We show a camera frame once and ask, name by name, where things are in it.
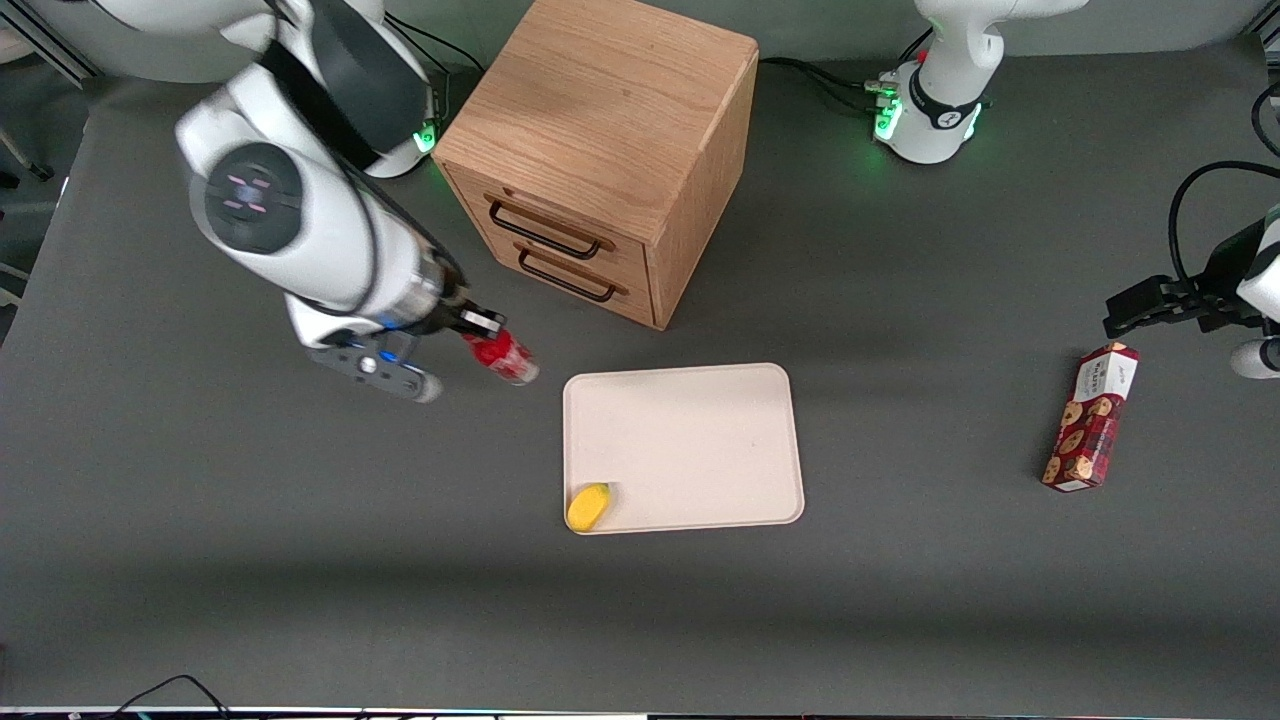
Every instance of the red can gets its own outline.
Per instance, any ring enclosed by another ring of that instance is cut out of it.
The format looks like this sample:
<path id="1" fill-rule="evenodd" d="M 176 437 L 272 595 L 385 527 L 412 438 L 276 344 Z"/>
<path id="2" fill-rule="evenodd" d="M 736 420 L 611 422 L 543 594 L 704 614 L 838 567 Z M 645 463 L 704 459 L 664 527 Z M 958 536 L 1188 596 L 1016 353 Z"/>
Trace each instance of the red can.
<path id="1" fill-rule="evenodd" d="M 538 377 L 532 355 L 506 328 L 495 340 L 472 334 L 463 334 L 462 340 L 467 341 L 481 365 L 513 386 L 529 384 Z"/>

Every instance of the gray tabletop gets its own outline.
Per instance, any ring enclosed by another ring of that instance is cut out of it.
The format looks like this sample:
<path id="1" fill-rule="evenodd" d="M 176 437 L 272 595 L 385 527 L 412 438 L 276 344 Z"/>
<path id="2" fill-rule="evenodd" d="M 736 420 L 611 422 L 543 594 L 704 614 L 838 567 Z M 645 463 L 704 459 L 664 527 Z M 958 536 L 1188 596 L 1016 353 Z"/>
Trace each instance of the gray tabletop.
<path id="1" fill-rule="evenodd" d="M 1178 182 L 1263 159 L 1263 85 L 1256 40 L 1011 59 L 918 168 L 765 68 L 666 333 L 500 268 L 426 167 L 388 187 L 544 369 L 429 338 L 425 407 L 314 365 L 201 238 L 172 127 L 207 88 L 118 86 L 0 354 L 0 702 L 191 671 L 233 705 L 1275 717 L 1280 384 L 1231 375 L 1245 333 L 1133 336 L 1108 484 L 1038 483 L 1103 301 L 1169 272 Z M 1275 192 L 1207 179 L 1190 261 Z M 797 523 L 563 527 L 568 378 L 754 361 L 791 374 Z"/>

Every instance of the drawer handle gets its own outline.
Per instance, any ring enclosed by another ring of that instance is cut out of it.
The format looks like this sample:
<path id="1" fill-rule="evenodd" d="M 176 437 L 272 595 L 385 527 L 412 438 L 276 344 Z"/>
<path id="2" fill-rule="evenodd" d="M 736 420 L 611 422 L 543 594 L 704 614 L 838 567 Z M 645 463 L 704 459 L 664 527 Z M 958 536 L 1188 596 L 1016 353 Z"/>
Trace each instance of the drawer handle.
<path id="1" fill-rule="evenodd" d="M 529 259 L 529 250 L 521 250 L 520 251 L 520 260 L 518 260 L 518 263 L 520 263 L 520 266 L 526 273 L 529 273 L 530 275 L 534 275 L 535 278 L 543 278 L 544 281 L 547 281 L 547 282 L 549 282 L 549 283 L 552 283 L 554 286 L 562 287 L 562 288 L 572 292 L 573 295 L 580 295 L 580 296 L 590 300 L 591 302 L 608 302 L 609 299 L 613 297 L 613 293 L 617 292 L 617 290 L 618 290 L 617 286 L 611 284 L 609 290 L 602 292 L 600 295 L 596 295 L 596 293 L 594 293 L 594 292 L 591 292 L 589 290 L 582 290 L 582 288 L 577 287 L 576 284 L 573 284 L 573 283 L 571 283 L 568 281 L 562 281 L 561 278 L 557 278 L 556 275 L 553 275 L 553 274 L 550 274 L 548 272 L 539 270 L 538 268 L 535 268 L 535 266 L 530 265 L 529 263 L 526 263 L 525 260 L 527 260 L 527 259 Z"/>
<path id="2" fill-rule="evenodd" d="M 489 219 L 493 220 L 493 224 L 498 225 L 504 231 L 513 232 L 525 240 L 531 240 L 538 245 L 545 245 L 547 247 L 550 247 L 557 252 L 563 252 L 564 255 L 568 255 L 575 260 L 590 260 L 591 258 L 595 258 L 596 252 L 600 251 L 599 240 L 593 242 L 591 247 L 588 247 L 586 250 L 573 250 L 572 247 L 564 245 L 563 242 L 556 242 L 554 240 L 547 236 L 538 234 L 534 231 L 525 229 L 515 223 L 503 220 L 502 218 L 498 217 L 498 210 L 502 210 L 502 201 L 494 200 L 493 205 L 489 206 Z"/>

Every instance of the wooden cabinet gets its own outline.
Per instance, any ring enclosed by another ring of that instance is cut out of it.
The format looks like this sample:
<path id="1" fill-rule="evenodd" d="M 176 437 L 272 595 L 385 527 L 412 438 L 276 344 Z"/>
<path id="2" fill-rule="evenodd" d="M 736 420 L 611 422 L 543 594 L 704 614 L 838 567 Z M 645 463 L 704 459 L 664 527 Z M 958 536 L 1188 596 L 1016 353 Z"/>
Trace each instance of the wooden cabinet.
<path id="1" fill-rule="evenodd" d="M 742 173 L 756 44 L 536 0 L 434 156 L 503 265 L 663 329 Z"/>

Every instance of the black cable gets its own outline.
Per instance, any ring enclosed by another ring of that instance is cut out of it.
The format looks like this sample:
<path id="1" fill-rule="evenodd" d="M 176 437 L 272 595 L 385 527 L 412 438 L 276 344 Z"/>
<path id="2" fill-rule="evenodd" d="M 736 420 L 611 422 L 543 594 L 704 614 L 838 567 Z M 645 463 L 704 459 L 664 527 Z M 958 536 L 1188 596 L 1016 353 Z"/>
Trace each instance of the black cable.
<path id="1" fill-rule="evenodd" d="M 462 265 L 458 264 L 457 259 L 453 258 L 453 254 L 449 252 L 449 250 L 444 247 L 444 245 L 442 245 L 440 241 L 435 240 L 435 236 L 431 234 L 431 231 L 422 227 L 422 223 L 417 222 L 417 218 L 410 215 L 408 211 L 404 210 L 404 208 L 399 202 L 397 202 L 394 197 L 388 195 L 385 190 L 378 186 L 378 183 L 372 182 L 372 178 L 370 178 L 367 173 L 352 165 L 351 161 L 347 160 L 346 158 L 338 158 L 338 161 L 355 170 L 356 179 L 360 181 L 360 184 L 362 184 L 365 190 L 367 190 L 370 193 L 374 195 L 374 197 L 380 200 L 383 205 L 387 205 L 387 209 L 390 210 L 392 214 L 404 220 L 408 224 L 408 227 L 413 229 L 413 232 L 419 233 L 420 236 L 422 236 L 424 240 L 426 240 L 428 245 L 431 246 L 431 250 L 442 259 L 444 259 L 444 261 L 449 265 L 449 268 L 457 274 L 458 284 L 461 286 L 467 284 L 467 277 L 462 272 Z"/>
<path id="2" fill-rule="evenodd" d="M 906 61 L 911 56 L 911 53 L 915 53 L 915 50 L 920 45 L 923 45 L 924 41 L 928 40 L 931 35 L 933 35 L 933 26 L 929 26 L 929 29 L 920 33 L 920 37 L 916 37 L 915 42 L 908 45 L 906 50 L 902 50 L 902 54 L 897 56 L 897 61 L 899 63 Z"/>
<path id="3" fill-rule="evenodd" d="M 408 33 L 404 32 L 403 28 L 401 28 L 401 27 L 398 27 L 396 24 L 392 24 L 392 29 L 394 29 L 397 33 L 399 33 L 399 36 L 404 38 L 404 42 L 408 42 L 415 49 L 417 49 L 419 53 L 421 53 L 422 55 L 426 55 L 426 59 L 430 60 L 431 63 L 434 63 L 435 67 L 439 68 L 442 73 L 444 73 L 444 110 L 440 113 L 440 123 L 443 124 L 445 120 L 449 119 L 449 113 L 452 113 L 452 110 L 453 110 L 449 106 L 451 105 L 449 104 L 449 78 L 453 76 L 453 73 L 451 73 L 449 68 L 445 68 L 443 63 L 440 63 L 439 60 L 436 60 L 434 55 L 431 55 L 430 53 L 428 53 L 425 47 L 422 47 L 421 45 L 419 45 L 419 42 L 416 40 L 413 40 L 412 37 L 410 37 Z"/>
<path id="4" fill-rule="evenodd" d="M 1234 320 L 1226 315 L 1226 313 L 1219 310 L 1216 305 L 1211 304 L 1208 299 L 1204 297 L 1204 293 L 1196 287 L 1196 283 L 1187 274 L 1187 268 L 1183 265 L 1181 242 L 1178 238 L 1178 218 L 1183 208 L 1183 200 L 1187 197 L 1187 191 L 1196 184 L 1196 181 L 1215 170 L 1247 170 L 1260 176 L 1280 179 L 1280 168 L 1272 168 L 1271 165 L 1263 165 L 1261 163 L 1247 163 L 1244 160 L 1219 160 L 1217 163 L 1202 165 L 1192 172 L 1192 174 L 1187 176 L 1187 179 L 1178 186 L 1178 191 L 1174 192 L 1174 200 L 1169 206 L 1169 258 L 1174 263 L 1174 273 L 1178 274 L 1178 282 L 1181 283 L 1187 295 L 1189 295 L 1197 305 L 1203 307 L 1206 313 L 1222 322 L 1235 324 Z"/>
<path id="5" fill-rule="evenodd" d="M 796 68 L 797 70 L 818 76 L 819 78 L 829 82 L 831 85 L 837 85 L 840 87 L 847 87 L 849 90 L 861 90 L 863 83 L 845 79 L 835 73 L 831 73 L 813 63 L 806 63 L 804 60 L 797 60 L 795 58 L 765 58 L 760 60 L 762 64 L 767 65 L 786 65 L 788 68 Z"/>
<path id="6" fill-rule="evenodd" d="M 422 55 L 426 55 L 426 59 L 430 60 L 431 64 L 434 64 L 436 68 L 440 68 L 442 73 L 444 73 L 445 76 L 449 74 L 449 68 L 445 68 L 444 63 L 440 63 L 439 60 L 436 60 L 435 55 L 431 55 L 430 53 L 428 53 L 425 47 L 422 47 L 421 45 L 419 45 L 419 42 L 416 40 L 413 40 L 412 37 L 410 37 L 408 33 L 404 32 L 404 28 L 402 28 L 402 27 L 392 23 L 392 29 L 394 29 L 397 33 L 399 33 L 399 36 L 404 38 L 404 42 L 408 42 L 410 45 L 412 45 L 413 47 L 416 47 L 419 53 L 421 53 Z"/>
<path id="7" fill-rule="evenodd" d="M 387 19 L 389 19 L 394 24 L 404 27 L 406 29 L 416 32 L 416 33 L 421 35 L 422 37 L 426 37 L 428 40 L 434 40 L 435 42 L 439 42 L 440 45 L 457 51 L 458 54 L 463 55 L 467 60 L 471 60 L 471 64 L 475 65 L 477 70 L 480 70 L 481 73 L 484 72 L 484 65 L 480 64 L 480 60 L 476 60 L 475 55 L 472 55 L 471 53 L 467 53 L 466 50 L 458 47 L 457 45 L 449 42 L 448 40 L 444 40 L 443 37 L 440 37 L 438 35 L 431 35 L 431 33 L 426 32 L 425 29 L 422 29 L 420 27 L 411 26 L 407 22 L 397 18 L 396 15 L 393 15 L 390 13 L 387 13 Z"/>
<path id="8" fill-rule="evenodd" d="M 1262 95 L 1258 95 L 1258 99 L 1253 101 L 1253 109 L 1249 111 L 1249 119 L 1253 123 L 1253 135 L 1258 136 L 1258 140 L 1262 141 L 1262 145 L 1267 146 L 1267 150 L 1272 155 L 1280 158 L 1280 145 L 1276 145 L 1267 132 L 1262 129 L 1262 105 L 1267 104 L 1277 90 L 1280 90 L 1280 81 L 1271 83 L 1270 87 L 1262 91 Z"/>
<path id="9" fill-rule="evenodd" d="M 800 70 L 804 74 L 804 77 L 809 78 L 815 86 L 818 86 L 819 90 L 822 90 L 832 100 L 840 102 L 845 108 L 856 110 L 859 113 L 865 113 L 867 110 L 870 109 L 870 105 L 859 105 L 858 102 L 854 102 L 847 97 L 842 97 L 838 92 L 836 92 L 833 87 L 831 87 L 832 85 L 835 85 L 837 87 L 847 90 L 861 90 L 863 86 L 860 83 L 855 83 L 840 76 L 832 74 L 819 68 L 818 65 L 814 65 L 813 63 L 796 60 L 795 58 L 765 58 L 760 60 L 760 63 L 768 65 L 785 65 Z"/>
<path id="10" fill-rule="evenodd" d="M 173 678 L 169 678 L 168 680 L 165 680 L 165 682 L 157 684 L 157 685 L 154 685 L 154 687 L 151 687 L 148 689 L 145 689 L 141 693 L 138 693 L 138 694 L 131 697 L 129 700 L 124 701 L 124 705 L 122 705 L 120 707 L 115 708 L 115 712 L 111 714 L 111 717 L 119 717 L 120 714 L 124 712 L 125 710 L 128 710 L 129 706 L 132 706 L 134 702 L 138 702 L 140 700 L 142 700 L 142 698 L 147 697 L 148 694 L 159 691 L 160 688 L 164 688 L 165 685 L 169 685 L 172 683 L 177 683 L 178 680 L 187 680 L 188 683 L 191 683 L 191 684 L 196 685 L 197 688 L 200 688 L 200 692 L 205 693 L 205 697 L 209 698 L 209 702 L 211 702 L 214 705 L 214 707 L 218 708 L 218 714 L 221 715 L 223 720 L 230 720 L 232 710 L 229 707 L 227 707 L 225 705 L 223 705 L 223 701 L 218 700 L 218 696 L 215 696 L 212 692 L 210 692 L 209 688 L 206 688 L 200 680 L 197 680 L 196 678 L 193 678 L 191 675 L 187 675 L 186 673 L 183 673 L 182 675 L 174 675 Z"/>

